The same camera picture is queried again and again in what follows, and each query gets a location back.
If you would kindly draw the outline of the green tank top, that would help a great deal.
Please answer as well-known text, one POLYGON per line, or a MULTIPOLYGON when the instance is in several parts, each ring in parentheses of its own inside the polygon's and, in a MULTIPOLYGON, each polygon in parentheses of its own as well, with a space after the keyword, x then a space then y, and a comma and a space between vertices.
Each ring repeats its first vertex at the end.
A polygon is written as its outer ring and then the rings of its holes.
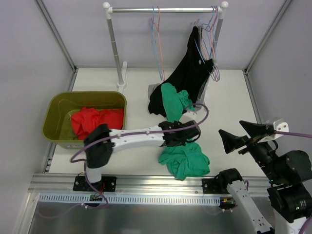
MULTIPOLYGON (((186 90, 177 92, 176 88, 165 83, 161 85, 162 103, 169 122, 178 121, 182 111, 195 108, 186 90)), ((201 147, 196 143, 186 143, 176 147, 166 147, 158 158, 158 162, 166 165, 168 171, 178 180, 187 177, 205 176, 210 172, 209 158, 203 154, 201 147)))

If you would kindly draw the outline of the red tank top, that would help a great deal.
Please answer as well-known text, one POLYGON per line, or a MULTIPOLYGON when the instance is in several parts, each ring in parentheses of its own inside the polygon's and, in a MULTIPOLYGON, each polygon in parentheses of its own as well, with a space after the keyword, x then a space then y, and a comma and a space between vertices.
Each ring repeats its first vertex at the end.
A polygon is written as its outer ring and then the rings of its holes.
POLYGON ((99 125, 107 124, 109 129, 122 129, 124 120, 123 109, 96 110, 83 107, 71 116, 73 132, 78 140, 84 140, 99 125))

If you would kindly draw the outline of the pink wire hanger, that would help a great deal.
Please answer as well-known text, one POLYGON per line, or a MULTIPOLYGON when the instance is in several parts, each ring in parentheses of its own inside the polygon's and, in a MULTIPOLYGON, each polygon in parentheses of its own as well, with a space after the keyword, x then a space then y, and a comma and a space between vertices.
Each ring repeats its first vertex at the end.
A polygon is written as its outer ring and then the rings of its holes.
POLYGON ((160 37, 160 7, 157 6, 158 9, 158 23, 157 23, 157 37, 158 37, 158 44, 159 44, 159 52, 160 52, 160 70, 162 75, 162 80, 165 80, 165 72, 164 72, 164 65, 163 65, 163 53, 162 53, 162 46, 161 46, 161 37, 160 37))

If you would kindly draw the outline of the light blue wire hanger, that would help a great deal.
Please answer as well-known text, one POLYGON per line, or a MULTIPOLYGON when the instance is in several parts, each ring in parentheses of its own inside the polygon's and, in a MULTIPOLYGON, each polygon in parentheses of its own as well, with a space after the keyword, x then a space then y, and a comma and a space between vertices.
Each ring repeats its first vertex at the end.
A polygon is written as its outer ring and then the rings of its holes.
POLYGON ((162 74, 162 70, 161 70, 161 67, 160 67, 160 60, 159 60, 159 57, 158 57, 158 51, 157 51, 157 47, 156 47, 156 38, 155 38, 155 33, 154 33, 154 30, 156 29, 156 25, 155 25, 154 19, 155 19, 155 8, 152 7, 152 17, 149 19, 149 27, 150 27, 150 34, 151 34, 151 44, 152 44, 154 58, 155 58, 155 61, 156 61, 156 64, 157 64, 159 77, 160 77, 160 80, 163 81, 163 74, 162 74))

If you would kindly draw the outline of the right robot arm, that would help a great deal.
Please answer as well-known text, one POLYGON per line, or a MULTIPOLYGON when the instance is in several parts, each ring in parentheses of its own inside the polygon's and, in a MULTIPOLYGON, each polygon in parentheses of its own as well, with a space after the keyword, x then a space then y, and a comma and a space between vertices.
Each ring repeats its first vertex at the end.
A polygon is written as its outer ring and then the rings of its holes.
POLYGON ((237 169, 221 171, 216 178, 218 189, 229 193, 235 200, 240 227, 249 234, 303 234, 312 220, 312 196, 304 182, 312 178, 312 163, 307 153, 292 150, 282 156, 276 154, 269 142, 277 147, 276 139, 281 136, 298 136, 289 131, 288 123, 278 118, 266 124, 241 120, 247 132, 235 136, 220 129, 225 153, 238 150, 240 155, 249 153, 269 180, 267 189, 275 216, 272 226, 260 212, 247 190, 247 184, 237 169))

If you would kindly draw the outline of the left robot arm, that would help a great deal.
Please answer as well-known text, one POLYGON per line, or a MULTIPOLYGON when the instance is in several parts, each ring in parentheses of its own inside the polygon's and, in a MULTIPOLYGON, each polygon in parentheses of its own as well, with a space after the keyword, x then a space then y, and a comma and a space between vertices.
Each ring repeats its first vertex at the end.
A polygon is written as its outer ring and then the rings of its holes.
POLYGON ((112 154, 132 148, 184 146, 201 135, 194 120, 186 123, 163 121, 158 125, 138 130, 109 129, 107 124, 95 128, 84 140, 84 146, 71 158, 71 163, 84 162, 84 185, 88 191, 101 193, 106 183, 101 168, 112 154))

